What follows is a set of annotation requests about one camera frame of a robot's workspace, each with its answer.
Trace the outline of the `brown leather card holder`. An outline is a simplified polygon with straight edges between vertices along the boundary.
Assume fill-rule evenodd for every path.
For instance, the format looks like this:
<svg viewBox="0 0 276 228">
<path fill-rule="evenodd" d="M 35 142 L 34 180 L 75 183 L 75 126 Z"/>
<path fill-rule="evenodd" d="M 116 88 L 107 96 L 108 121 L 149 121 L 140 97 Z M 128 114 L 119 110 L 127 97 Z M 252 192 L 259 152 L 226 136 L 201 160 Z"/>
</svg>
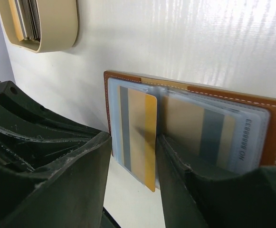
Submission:
<svg viewBox="0 0 276 228">
<path fill-rule="evenodd" d="M 105 71 L 104 82 L 113 157 L 150 190 L 161 133 L 234 173 L 276 166 L 275 98 L 117 71 Z"/>
</svg>

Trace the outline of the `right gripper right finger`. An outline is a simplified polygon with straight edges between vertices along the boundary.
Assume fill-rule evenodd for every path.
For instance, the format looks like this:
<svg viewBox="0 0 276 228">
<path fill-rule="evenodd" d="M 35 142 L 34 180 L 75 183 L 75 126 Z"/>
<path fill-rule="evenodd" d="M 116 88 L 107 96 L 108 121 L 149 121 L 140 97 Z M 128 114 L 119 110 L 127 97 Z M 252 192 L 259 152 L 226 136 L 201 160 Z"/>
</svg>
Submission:
<svg viewBox="0 0 276 228">
<path fill-rule="evenodd" d="M 276 166 L 235 174 L 160 135 L 156 157 L 168 228 L 276 228 Z"/>
</svg>

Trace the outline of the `beige oval tray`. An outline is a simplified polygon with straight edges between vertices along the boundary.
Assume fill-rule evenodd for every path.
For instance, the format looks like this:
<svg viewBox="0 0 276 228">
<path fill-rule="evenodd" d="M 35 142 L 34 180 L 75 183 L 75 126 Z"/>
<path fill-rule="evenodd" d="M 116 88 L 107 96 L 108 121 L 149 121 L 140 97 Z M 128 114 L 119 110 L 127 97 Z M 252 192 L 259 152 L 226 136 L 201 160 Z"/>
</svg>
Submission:
<svg viewBox="0 0 276 228">
<path fill-rule="evenodd" d="M 34 53 L 71 48 L 78 33 L 76 0 L 38 0 L 40 41 L 19 41 L 13 25 L 9 2 L 0 0 L 0 22 L 9 42 Z"/>
</svg>

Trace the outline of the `gold credit card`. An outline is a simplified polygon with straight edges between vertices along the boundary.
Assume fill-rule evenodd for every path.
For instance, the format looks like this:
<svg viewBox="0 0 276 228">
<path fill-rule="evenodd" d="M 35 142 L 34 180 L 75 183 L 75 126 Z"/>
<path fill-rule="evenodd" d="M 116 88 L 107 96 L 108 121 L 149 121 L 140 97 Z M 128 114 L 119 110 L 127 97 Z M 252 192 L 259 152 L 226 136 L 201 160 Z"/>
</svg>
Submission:
<svg viewBox="0 0 276 228">
<path fill-rule="evenodd" d="M 154 192 L 157 98 L 125 86 L 119 86 L 118 92 L 123 165 Z"/>
<path fill-rule="evenodd" d="M 236 119 L 197 104 L 165 96 L 164 131 L 210 164 L 228 169 Z"/>
</svg>

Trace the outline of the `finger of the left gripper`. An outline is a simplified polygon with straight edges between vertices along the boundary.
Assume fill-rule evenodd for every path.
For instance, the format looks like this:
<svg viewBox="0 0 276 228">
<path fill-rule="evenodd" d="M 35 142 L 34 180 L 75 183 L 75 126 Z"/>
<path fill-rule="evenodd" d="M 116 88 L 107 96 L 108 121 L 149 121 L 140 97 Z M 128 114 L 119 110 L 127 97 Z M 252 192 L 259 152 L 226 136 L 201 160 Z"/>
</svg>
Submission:
<svg viewBox="0 0 276 228">
<path fill-rule="evenodd" d="M 0 165 L 15 171 L 34 171 L 91 139 L 29 122 L 0 105 Z"/>
<path fill-rule="evenodd" d="M 85 137 L 97 135 L 97 129 L 74 122 L 45 108 L 24 93 L 12 81 L 0 82 L 0 105 L 33 124 L 70 131 Z"/>
</svg>

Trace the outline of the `silver credit card stack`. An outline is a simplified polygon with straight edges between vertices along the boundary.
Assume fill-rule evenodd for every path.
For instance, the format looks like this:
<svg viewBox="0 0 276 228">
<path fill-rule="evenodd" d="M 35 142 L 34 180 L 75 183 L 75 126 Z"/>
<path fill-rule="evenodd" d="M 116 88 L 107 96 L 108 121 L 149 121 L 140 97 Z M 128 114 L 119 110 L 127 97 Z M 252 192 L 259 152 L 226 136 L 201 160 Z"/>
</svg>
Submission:
<svg viewBox="0 0 276 228">
<path fill-rule="evenodd" d="M 41 29 L 36 0 L 9 0 L 16 37 L 19 41 L 40 42 Z"/>
</svg>

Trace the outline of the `single silver credit card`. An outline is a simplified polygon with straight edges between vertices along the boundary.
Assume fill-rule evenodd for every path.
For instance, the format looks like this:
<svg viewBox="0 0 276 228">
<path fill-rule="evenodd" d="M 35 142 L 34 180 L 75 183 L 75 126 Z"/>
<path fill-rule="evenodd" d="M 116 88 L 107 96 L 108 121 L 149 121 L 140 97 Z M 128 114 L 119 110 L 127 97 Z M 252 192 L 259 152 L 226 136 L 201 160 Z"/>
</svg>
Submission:
<svg viewBox="0 0 276 228">
<path fill-rule="evenodd" d="M 243 174 L 258 167 L 266 137 L 269 115 L 253 110 L 241 111 L 239 129 L 228 162 L 230 171 Z"/>
</svg>

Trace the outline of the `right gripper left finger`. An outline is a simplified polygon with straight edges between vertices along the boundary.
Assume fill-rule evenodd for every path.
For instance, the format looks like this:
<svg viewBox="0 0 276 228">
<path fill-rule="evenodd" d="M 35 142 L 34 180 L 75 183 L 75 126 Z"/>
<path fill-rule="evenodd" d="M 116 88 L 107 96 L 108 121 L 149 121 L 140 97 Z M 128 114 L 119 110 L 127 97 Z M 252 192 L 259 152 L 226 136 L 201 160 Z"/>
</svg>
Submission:
<svg viewBox="0 0 276 228">
<path fill-rule="evenodd" d="M 100 227 L 111 149 L 101 132 L 34 172 L 0 166 L 0 228 Z"/>
</svg>

